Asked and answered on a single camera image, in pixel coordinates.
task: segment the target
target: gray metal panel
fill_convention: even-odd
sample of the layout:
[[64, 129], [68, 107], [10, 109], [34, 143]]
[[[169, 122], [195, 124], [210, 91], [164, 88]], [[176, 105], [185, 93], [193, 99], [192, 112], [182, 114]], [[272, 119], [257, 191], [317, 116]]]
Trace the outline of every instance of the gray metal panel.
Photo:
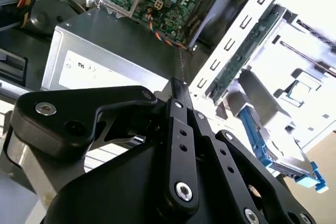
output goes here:
[[262, 126], [268, 129], [273, 126], [284, 129], [292, 121], [290, 115], [280, 107], [254, 73], [243, 70], [238, 81], [258, 113]]
[[105, 10], [93, 9], [56, 27], [43, 89], [65, 89], [59, 79], [69, 50], [152, 91], [162, 90], [175, 76], [174, 47], [157, 40], [142, 25]]
[[253, 26], [273, 0], [248, 0], [190, 85], [190, 91], [204, 95], [207, 88], [237, 51]]
[[271, 94], [285, 90], [294, 81], [298, 69], [303, 70], [321, 82], [317, 91], [311, 91], [300, 107], [279, 98], [277, 102], [287, 111], [294, 124], [293, 136], [299, 140], [301, 147], [316, 145], [326, 135], [336, 129], [336, 79], [322, 74], [305, 58], [288, 50], [281, 41], [294, 47], [316, 62], [324, 62], [336, 68], [336, 57], [330, 47], [309, 34], [296, 29], [291, 24], [284, 25], [278, 33], [280, 39], [274, 44], [269, 41], [267, 46], [250, 63], [253, 73]]

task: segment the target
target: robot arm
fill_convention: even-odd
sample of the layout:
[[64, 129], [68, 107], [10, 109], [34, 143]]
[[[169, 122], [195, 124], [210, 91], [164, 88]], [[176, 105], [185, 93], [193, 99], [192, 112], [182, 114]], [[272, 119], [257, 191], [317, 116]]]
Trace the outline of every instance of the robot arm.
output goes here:
[[[315, 223], [232, 133], [212, 132], [183, 82], [170, 85], [167, 102], [138, 86], [17, 100], [2, 156], [47, 208], [45, 224]], [[134, 136], [144, 142], [85, 173], [87, 151]]]

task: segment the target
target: black plastic bracket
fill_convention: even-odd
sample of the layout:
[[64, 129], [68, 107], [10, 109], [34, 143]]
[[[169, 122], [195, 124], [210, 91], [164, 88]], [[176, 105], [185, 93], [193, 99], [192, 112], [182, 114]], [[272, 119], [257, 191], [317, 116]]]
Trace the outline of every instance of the black plastic bracket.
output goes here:
[[269, 223], [306, 224], [301, 217], [302, 214], [310, 220], [311, 224], [315, 223], [313, 217], [295, 200], [294, 196], [232, 133], [223, 130], [216, 134], [216, 138], [227, 145], [235, 163], [239, 165], [239, 170], [243, 172], [245, 184], [254, 186], [260, 193], [263, 212]]
[[206, 149], [206, 156], [211, 159], [219, 173], [221, 184], [226, 191], [230, 192], [229, 204], [235, 215], [231, 220], [233, 223], [249, 223], [245, 216], [245, 209], [252, 210], [259, 219], [259, 223], [268, 223], [255, 206], [251, 195], [240, 175], [239, 169], [233, 160], [227, 145], [215, 138], [207, 118], [198, 111], [191, 111], [192, 121], [195, 123], [193, 129], [200, 146]]
[[[54, 115], [37, 113], [37, 103], [55, 106]], [[79, 160], [95, 137], [97, 116], [107, 110], [154, 106], [156, 97], [140, 86], [34, 92], [19, 97], [11, 124], [17, 137], [50, 156]]]
[[[172, 96], [167, 102], [168, 131], [166, 141], [166, 169], [164, 173], [164, 204], [160, 211], [170, 221], [185, 220], [198, 210], [198, 186], [193, 129], [187, 124], [187, 107], [191, 104], [189, 93], [185, 99], [183, 83], [172, 79]], [[189, 188], [183, 198], [178, 184]]]

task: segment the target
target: yellow wire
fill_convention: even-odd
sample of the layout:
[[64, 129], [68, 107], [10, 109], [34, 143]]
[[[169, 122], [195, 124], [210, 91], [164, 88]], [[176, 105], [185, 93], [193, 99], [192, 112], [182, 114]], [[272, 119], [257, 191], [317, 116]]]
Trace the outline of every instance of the yellow wire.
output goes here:
[[[26, 5], [26, 6], [29, 5], [29, 4], [30, 4], [30, 1], [32, 1], [32, 0], [26, 0], [25, 5]], [[21, 28], [23, 28], [23, 27], [26, 25], [26, 23], [27, 23], [27, 21], [28, 21], [28, 15], [29, 15], [29, 12], [27, 12], [27, 13], [25, 14], [24, 19], [23, 19], [23, 22], [22, 22], [22, 25], [21, 25]]]

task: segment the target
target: metal screw head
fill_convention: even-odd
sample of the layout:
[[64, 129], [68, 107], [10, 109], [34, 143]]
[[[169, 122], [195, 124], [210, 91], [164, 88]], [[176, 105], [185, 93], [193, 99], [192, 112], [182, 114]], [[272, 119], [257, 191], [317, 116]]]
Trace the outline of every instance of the metal screw head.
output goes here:
[[200, 118], [200, 119], [205, 119], [205, 117], [204, 117], [204, 115], [203, 114], [201, 114], [201, 113], [199, 113], [199, 112], [197, 112], [197, 116]]
[[56, 107], [48, 102], [37, 103], [35, 110], [41, 115], [55, 115], [57, 112]]
[[148, 92], [143, 91], [142, 94], [143, 94], [144, 97], [146, 97], [146, 98], [148, 98], [148, 99], [152, 99], [151, 94], [149, 94]]
[[232, 137], [229, 133], [225, 132], [225, 136], [226, 136], [229, 140], [233, 140], [233, 137]]
[[183, 182], [178, 182], [175, 186], [176, 194], [184, 201], [190, 201], [193, 197], [193, 193], [190, 187]]
[[174, 104], [179, 107], [179, 108], [182, 108], [182, 104], [180, 104], [179, 102], [174, 102]]
[[259, 224], [259, 219], [257, 215], [251, 209], [246, 208], [244, 210], [244, 214], [248, 222], [250, 222], [251, 224]]
[[308, 219], [308, 217], [303, 212], [300, 213], [300, 216], [305, 223], [311, 224], [310, 220]]

